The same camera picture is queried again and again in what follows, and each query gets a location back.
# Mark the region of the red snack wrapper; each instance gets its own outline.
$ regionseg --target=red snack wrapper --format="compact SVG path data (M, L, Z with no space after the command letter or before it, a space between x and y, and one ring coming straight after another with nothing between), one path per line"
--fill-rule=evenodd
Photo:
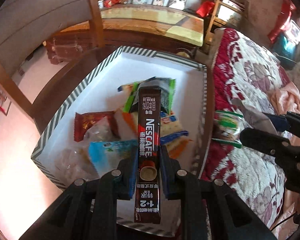
M107 117L112 133L119 137L118 124L114 117L114 111L98 112L98 113L75 113L74 118L74 141L80 142L88 129L90 129L96 122L102 118Z
M138 110L138 177L134 221L160 224L159 144L161 90L140 88Z

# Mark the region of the pink cloth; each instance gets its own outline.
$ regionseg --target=pink cloth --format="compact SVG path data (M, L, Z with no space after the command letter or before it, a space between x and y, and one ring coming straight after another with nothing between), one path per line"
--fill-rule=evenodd
M268 94L270 102L277 114L287 111L300 114L300 92L293 82Z

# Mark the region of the red decoration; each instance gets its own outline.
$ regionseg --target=red decoration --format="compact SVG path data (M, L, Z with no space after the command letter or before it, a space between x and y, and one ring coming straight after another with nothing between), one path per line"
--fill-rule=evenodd
M214 8L214 2L205 1L202 3L200 8L196 11L201 17L206 17L212 13Z
M281 13L277 17L277 22L275 23L274 29L268 34L271 44L275 43L275 40L280 32L289 29L291 14L295 9L296 7L291 0L283 0Z

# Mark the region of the screw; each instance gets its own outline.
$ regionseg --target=screw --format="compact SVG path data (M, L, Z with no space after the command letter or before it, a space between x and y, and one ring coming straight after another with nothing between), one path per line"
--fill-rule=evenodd
M111 175L114 176L114 177L118 177L118 176L121 175L121 171L119 171L119 170L113 170L113 171L111 172Z
M297 170L300 171L300 163L297 163Z
M184 176L187 175L187 172L186 172L185 170L178 170L178 171L177 171L177 174L178 174L179 176L184 177Z
M217 186L222 186L224 184L223 180L222 179L216 179L214 181L214 184L216 184Z
M83 179L76 179L76 180L74 181L74 184L75 184L76 186L81 186L83 183L84 183L84 180L83 180Z

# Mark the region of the wooden table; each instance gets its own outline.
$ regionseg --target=wooden table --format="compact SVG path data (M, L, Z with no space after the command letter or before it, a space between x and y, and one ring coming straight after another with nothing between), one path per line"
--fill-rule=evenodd
M106 45L134 46L170 53L203 45L203 19L153 5L116 5L101 12ZM53 64L79 57L92 48L89 22L55 33L44 42Z

